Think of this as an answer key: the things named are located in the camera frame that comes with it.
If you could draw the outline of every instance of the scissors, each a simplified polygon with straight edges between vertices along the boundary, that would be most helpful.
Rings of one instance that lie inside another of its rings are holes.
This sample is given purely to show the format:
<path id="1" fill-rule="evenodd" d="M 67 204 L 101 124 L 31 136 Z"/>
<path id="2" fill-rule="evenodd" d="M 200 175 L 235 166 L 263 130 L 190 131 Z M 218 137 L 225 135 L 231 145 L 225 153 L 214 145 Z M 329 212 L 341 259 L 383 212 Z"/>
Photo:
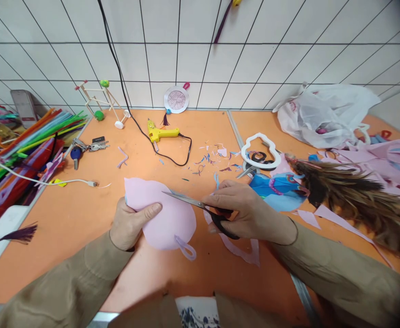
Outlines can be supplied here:
<path id="1" fill-rule="evenodd" d="M 197 207 L 199 207 L 199 208 L 205 210 L 207 213 L 210 214 L 210 216 L 212 217 L 212 221 L 214 222 L 214 224 L 217 226 L 217 228 L 218 228 L 223 234 L 225 234 L 227 237 L 229 237 L 229 238 L 231 238 L 231 239 L 239 239 L 239 237 L 238 237 L 237 235 L 234 235 L 234 234 L 228 232 L 228 231 L 225 230 L 225 229 L 223 228 L 223 226 L 221 225 L 221 221 L 230 221 L 230 220 L 228 220 L 228 219 L 227 219 L 225 216 L 223 216 L 223 215 L 218 215 L 218 214 L 213 213 L 212 211 L 208 210 L 208 209 L 206 208 L 206 206 L 209 206 L 209 205 L 206 205 L 206 204 L 204 204 L 204 203 L 202 203 L 202 202 L 200 202 L 200 201 L 198 201 L 198 200 L 194 200 L 194 199 L 189 198 L 189 197 L 180 196 L 180 195 L 175 195 L 175 194 L 172 194 L 172 193 L 169 193 L 169 192 L 166 192 L 166 191 L 162 191 L 162 192 L 163 192 L 164 194 L 167 194 L 167 195 L 169 195 L 169 196 L 172 196 L 172 197 L 174 197 L 174 198 L 177 198 L 178 200 L 183 200 L 184 202 L 187 202 L 187 203 L 189 203 L 189 204 L 191 204 L 191 205 L 197 206 Z M 233 213 L 233 210 L 222 209 L 222 208 L 215 207 L 215 206 L 209 206 L 209 207 L 213 207 L 213 208 L 215 208 L 216 210 L 218 210 L 218 211 L 221 212 L 221 213 L 225 213 L 225 214 L 232 214 L 232 213 Z"/>
<path id="2" fill-rule="evenodd" d="M 251 155 L 251 159 L 255 161 L 256 163 L 263 163 L 263 164 L 271 164 L 274 163 L 273 160 L 265 160 L 267 157 L 266 153 L 264 152 L 255 152 Z M 246 163 L 245 164 L 245 171 L 243 171 L 240 175 L 238 175 L 236 178 L 242 178 L 243 176 L 253 172 L 257 167 L 252 166 L 251 164 Z M 263 171 L 273 171 L 276 168 L 273 169 L 262 169 Z"/>

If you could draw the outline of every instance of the hand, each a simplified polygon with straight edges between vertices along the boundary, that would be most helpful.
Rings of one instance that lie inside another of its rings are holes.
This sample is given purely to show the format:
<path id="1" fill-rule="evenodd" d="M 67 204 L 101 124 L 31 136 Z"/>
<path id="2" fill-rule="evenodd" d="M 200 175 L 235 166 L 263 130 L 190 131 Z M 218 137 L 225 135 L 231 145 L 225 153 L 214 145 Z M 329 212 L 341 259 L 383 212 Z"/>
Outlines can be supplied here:
<path id="1" fill-rule="evenodd" d="M 281 245 L 292 244 L 297 238 L 295 224 L 285 215 L 276 212 L 247 184 L 224 180 L 214 195 L 202 202 L 211 206 L 236 210 L 233 221 L 222 221 L 223 228 L 242 237 L 272 241 Z M 209 225 L 210 233 L 219 233 Z"/>
<path id="2" fill-rule="evenodd" d="M 109 231 L 112 243 L 123 251 L 132 248 L 139 239 L 143 226 L 161 210 L 162 205 L 155 203 L 140 212 L 135 212 L 126 205 L 124 197 L 121 197 L 116 205 L 115 217 Z"/>

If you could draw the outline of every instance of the white cable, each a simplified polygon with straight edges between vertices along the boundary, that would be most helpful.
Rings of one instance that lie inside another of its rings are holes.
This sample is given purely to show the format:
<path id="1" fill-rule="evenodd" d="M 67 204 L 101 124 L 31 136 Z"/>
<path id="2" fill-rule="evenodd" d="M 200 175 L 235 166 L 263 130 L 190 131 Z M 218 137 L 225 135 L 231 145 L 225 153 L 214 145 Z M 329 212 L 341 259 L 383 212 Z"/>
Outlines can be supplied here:
<path id="1" fill-rule="evenodd" d="M 52 183 L 46 183 L 46 182 L 41 182 L 41 181 L 39 181 L 39 180 L 34 180 L 34 179 L 32 179 L 32 178 L 27 178 L 26 176 L 17 174 L 16 172 L 14 172 L 13 170 L 11 170 L 10 168 L 8 168 L 7 166 L 5 166 L 5 165 L 3 165 L 3 164 L 1 164 L 1 163 L 0 163 L 0 167 L 2 167 L 3 169 L 9 171 L 9 172 L 12 173 L 13 175 L 16 175 L 17 177 L 20 177 L 21 179 L 25 179 L 25 180 L 37 182 L 37 183 L 39 183 L 39 184 L 41 184 L 41 185 L 60 185 L 60 184 L 63 184 L 63 183 L 70 183 L 70 182 L 80 181 L 80 182 L 86 183 L 87 185 L 89 185 L 89 186 L 91 186 L 91 187 L 96 187 L 96 186 L 97 186 L 97 183 L 94 182 L 94 181 L 86 181 L 86 180 L 82 180 L 82 179 L 75 179 L 75 180 L 69 180 L 69 181 L 62 181 L 62 182 L 53 183 L 53 184 L 52 184 Z"/>

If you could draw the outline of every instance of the white tile wall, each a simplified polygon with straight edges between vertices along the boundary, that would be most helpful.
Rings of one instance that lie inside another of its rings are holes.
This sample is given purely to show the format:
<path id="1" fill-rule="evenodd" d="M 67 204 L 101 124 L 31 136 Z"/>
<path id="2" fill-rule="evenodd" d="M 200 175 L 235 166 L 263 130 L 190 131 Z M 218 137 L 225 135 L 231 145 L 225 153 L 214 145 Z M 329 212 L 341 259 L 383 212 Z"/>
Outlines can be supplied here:
<path id="1" fill-rule="evenodd" d="M 303 81 L 400 91 L 400 0 L 244 0 L 212 44 L 228 2 L 102 0 L 129 105 L 185 82 L 193 109 L 270 109 Z M 0 104 L 26 89 L 77 112 L 85 79 L 126 105 L 97 0 L 0 0 Z"/>

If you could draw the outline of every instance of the green ball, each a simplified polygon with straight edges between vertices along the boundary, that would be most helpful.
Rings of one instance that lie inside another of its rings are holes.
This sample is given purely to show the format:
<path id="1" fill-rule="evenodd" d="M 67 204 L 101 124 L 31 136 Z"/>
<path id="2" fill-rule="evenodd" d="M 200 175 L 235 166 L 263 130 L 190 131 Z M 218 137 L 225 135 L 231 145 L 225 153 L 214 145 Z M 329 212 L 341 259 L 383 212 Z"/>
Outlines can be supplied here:
<path id="1" fill-rule="evenodd" d="M 101 81 L 100 81 L 100 85 L 101 85 L 102 87 L 109 87 L 109 84 L 110 84 L 110 82 L 107 81 L 107 80 L 101 80 Z"/>
<path id="2" fill-rule="evenodd" d="M 97 121 L 102 121 L 104 119 L 104 114 L 103 114 L 102 111 L 96 111 L 94 113 L 94 116 L 95 116 Z"/>

